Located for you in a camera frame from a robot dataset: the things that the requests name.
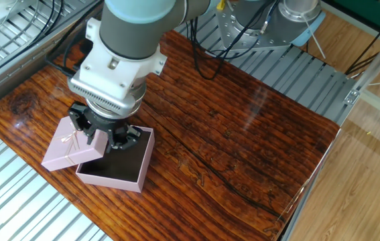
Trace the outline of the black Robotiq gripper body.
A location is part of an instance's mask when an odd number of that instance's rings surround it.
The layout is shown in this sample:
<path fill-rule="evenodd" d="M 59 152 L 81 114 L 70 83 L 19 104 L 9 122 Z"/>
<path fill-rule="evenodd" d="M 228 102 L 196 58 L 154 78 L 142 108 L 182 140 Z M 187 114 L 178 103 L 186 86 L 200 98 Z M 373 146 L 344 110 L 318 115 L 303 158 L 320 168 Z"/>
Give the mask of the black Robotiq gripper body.
<path fill-rule="evenodd" d="M 86 107 L 83 111 L 86 120 L 85 131 L 101 130 L 104 132 L 124 133 L 129 130 L 127 119 L 111 119 L 95 113 L 91 108 Z"/>

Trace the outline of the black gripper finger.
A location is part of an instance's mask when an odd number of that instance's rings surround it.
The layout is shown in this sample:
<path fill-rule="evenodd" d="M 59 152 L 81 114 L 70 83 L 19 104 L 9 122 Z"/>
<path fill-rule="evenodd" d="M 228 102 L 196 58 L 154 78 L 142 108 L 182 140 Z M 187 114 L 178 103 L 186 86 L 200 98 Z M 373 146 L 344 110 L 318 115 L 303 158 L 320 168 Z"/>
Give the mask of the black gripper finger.
<path fill-rule="evenodd" d="M 77 131 L 83 132 L 87 137 L 87 145 L 90 145 L 94 139 L 95 128 L 89 122 L 86 114 L 88 113 L 88 107 L 81 102 L 73 102 L 68 109 L 68 115 L 72 121 L 72 124 Z"/>
<path fill-rule="evenodd" d="M 114 150 L 126 150 L 136 144 L 141 136 L 142 130 L 139 127 L 131 125 L 123 125 L 118 129 L 109 129 L 108 134 L 108 147 L 106 152 L 109 153 Z"/>

